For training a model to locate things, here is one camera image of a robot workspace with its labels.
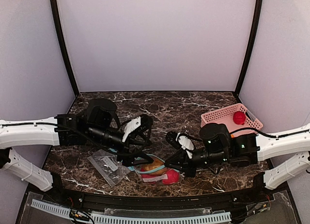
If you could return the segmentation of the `red toy fruit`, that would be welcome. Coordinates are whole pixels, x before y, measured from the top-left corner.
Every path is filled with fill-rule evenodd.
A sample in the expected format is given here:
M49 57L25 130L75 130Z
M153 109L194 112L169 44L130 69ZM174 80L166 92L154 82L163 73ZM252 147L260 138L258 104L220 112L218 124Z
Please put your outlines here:
M167 178L162 179L162 183L165 185L177 183L179 181L179 178L180 178L180 173L174 169L169 169L165 173L165 175L167 176Z

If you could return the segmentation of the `brown toy kiwi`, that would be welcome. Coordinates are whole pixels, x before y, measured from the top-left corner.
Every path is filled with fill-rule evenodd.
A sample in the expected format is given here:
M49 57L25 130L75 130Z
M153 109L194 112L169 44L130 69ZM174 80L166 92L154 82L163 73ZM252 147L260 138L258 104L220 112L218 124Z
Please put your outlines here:
M164 162L158 158L153 158L153 160L154 161L152 163L143 165L142 169L144 171L150 171L164 165Z

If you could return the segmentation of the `large clear zip bag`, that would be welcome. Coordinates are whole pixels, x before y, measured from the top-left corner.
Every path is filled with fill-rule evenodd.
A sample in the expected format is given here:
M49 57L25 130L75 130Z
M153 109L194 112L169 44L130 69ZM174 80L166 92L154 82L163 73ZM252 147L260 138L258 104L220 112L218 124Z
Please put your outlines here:
M171 185L178 183L182 177L178 170L165 166L165 161L153 154L147 154L154 161L131 167L143 183L152 185Z

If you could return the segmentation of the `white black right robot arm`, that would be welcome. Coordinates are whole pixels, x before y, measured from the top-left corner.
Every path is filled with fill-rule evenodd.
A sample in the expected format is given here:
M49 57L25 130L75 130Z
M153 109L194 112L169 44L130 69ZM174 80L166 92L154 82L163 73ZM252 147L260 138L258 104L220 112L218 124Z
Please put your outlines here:
M273 190L283 182L295 177L310 167L310 126L267 134L258 129L253 133L232 137L225 124L209 123L199 132L198 142L202 148L196 148L196 139L184 133L170 131L166 141L177 152L165 161L165 166L195 177L197 168L210 170L213 165L228 163L245 167L267 159L294 154L279 166L263 171L253 179L253 187Z

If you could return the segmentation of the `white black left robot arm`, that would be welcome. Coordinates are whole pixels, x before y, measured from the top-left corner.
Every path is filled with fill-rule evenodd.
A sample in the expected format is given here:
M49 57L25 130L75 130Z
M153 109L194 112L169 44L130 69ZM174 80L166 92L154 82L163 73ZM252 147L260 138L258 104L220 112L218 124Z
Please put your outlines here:
M43 192L62 188L57 173L45 171L24 159L15 146L73 146L92 143L117 157L123 166L149 164L154 160L143 152L151 145L153 119L141 114L120 122L117 105L106 98L89 101L78 114L59 114L31 121L0 122L0 168Z

